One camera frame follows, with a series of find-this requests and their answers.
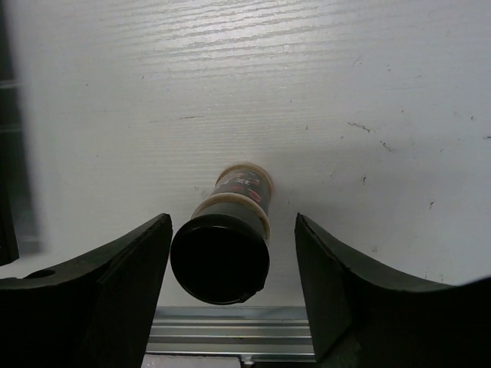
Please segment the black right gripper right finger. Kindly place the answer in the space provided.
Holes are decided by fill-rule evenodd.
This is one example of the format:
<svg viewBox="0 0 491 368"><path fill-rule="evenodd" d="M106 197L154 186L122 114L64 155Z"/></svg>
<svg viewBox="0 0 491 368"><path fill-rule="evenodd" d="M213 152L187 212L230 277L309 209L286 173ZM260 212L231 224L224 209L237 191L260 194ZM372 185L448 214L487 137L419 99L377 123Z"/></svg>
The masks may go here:
<svg viewBox="0 0 491 368"><path fill-rule="evenodd" d="M488 367L490 280L460 286L391 268L304 215L295 247L322 367Z"/></svg>

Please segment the black-lid pepper shaker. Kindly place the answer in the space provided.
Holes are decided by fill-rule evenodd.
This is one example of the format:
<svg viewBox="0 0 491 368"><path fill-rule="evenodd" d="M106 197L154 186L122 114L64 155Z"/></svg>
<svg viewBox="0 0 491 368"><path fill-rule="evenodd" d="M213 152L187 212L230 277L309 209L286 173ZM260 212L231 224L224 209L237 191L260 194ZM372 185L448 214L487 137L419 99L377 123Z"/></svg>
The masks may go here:
<svg viewBox="0 0 491 368"><path fill-rule="evenodd" d="M213 191L174 236L170 264L180 286L215 305L243 303L269 273L273 183L252 163L225 169Z"/></svg>

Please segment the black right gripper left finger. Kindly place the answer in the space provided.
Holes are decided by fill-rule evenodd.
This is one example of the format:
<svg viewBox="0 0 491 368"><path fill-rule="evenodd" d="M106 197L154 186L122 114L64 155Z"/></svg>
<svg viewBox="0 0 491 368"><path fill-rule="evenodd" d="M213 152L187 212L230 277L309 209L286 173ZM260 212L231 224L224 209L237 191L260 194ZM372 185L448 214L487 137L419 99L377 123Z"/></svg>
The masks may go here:
<svg viewBox="0 0 491 368"><path fill-rule="evenodd" d="M3 367L139 367L166 270L172 222L24 278L1 281Z"/></svg>

